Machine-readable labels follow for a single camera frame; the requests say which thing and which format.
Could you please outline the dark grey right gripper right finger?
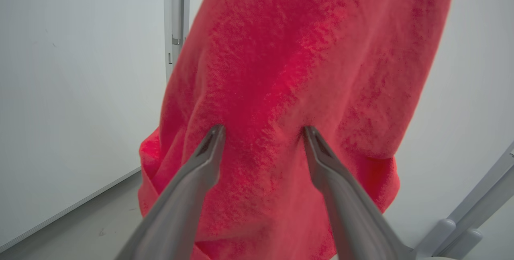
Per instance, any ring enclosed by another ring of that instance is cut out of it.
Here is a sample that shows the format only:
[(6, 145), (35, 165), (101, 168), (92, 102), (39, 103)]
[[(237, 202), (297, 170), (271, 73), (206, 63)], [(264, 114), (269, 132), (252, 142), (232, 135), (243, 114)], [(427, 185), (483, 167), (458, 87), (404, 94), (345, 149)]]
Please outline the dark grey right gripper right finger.
[(323, 195), (340, 260), (409, 260), (409, 250), (314, 126), (303, 128), (313, 185)]

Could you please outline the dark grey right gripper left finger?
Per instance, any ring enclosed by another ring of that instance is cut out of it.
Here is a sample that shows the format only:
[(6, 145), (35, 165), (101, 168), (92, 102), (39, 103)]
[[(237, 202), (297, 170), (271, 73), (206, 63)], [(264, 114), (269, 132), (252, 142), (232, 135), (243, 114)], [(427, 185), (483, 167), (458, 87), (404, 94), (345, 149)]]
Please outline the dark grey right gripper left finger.
[(224, 126), (213, 126), (118, 253), (118, 260), (191, 258), (205, 195), (220, 179), (224, 143)]

